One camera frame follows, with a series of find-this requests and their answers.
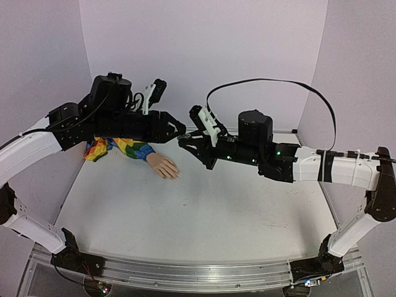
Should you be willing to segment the glitter nail polish bottle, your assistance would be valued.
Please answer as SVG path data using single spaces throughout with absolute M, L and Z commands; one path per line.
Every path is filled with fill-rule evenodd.
M 178 140 L 189 140 L 191 138 L 190 133 L 186 133 L 184 135 L 178 136 Z

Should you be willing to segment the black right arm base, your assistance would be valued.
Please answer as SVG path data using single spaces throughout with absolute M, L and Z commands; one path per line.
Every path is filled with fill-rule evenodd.
M 290 262 L 292 284 L 300 284 L 306 280 L 329 277 L 343 272 L 344 264 L 342 257 L 337 257 L 329 252 L 327 247 L 330 235 L 327 235 L 319 248 L 316 257 L 294 260 Z

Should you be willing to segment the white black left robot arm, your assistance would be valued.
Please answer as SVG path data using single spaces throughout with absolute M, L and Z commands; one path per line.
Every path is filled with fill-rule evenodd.
M 70 270 L 84 263 L 73 234 L 30 213 L 16 198 L 9 180 L 40 160 L 65 152 L 95 137 L 124 138 L 165 144 L 186 131 L 166 111 L 151 110 L 166 89 L 154 83 L 134 98 L 131 81 L 121 74 L 98 75 L 90 93 L 79 103 L 65 103 L 1 146 L 1 225 L 40 244 Z

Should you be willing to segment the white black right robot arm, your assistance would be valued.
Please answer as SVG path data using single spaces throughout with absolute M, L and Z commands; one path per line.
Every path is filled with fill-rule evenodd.
M 190 117 L 197 129 L 179 136 L 178 144 L 208 170 L 214 168 L 217 160 L 227 160 L 256 166 L 259 175 L 274 181 L 318 181 L 365 189 L 365 203 L 350 221 L 324 240 L 322 257 L 343 257 L 375 226 L 395 219 L 394 160 L 385 147 L 375 153 L 361 153 L 276 143 L 272 118 L 258 110 L 239 114 L 235 136 L 207 108 L 194 106 Z

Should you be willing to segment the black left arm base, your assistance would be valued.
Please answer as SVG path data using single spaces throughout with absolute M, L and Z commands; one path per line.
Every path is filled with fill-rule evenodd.
M 65 237 L 65 248 L 52 255 L 51 264 L 56 268 L 100 277 L 105 266 L 105 259 L 81 252 L 75 236 L 66 228 L 61 228 L 61 231 Z

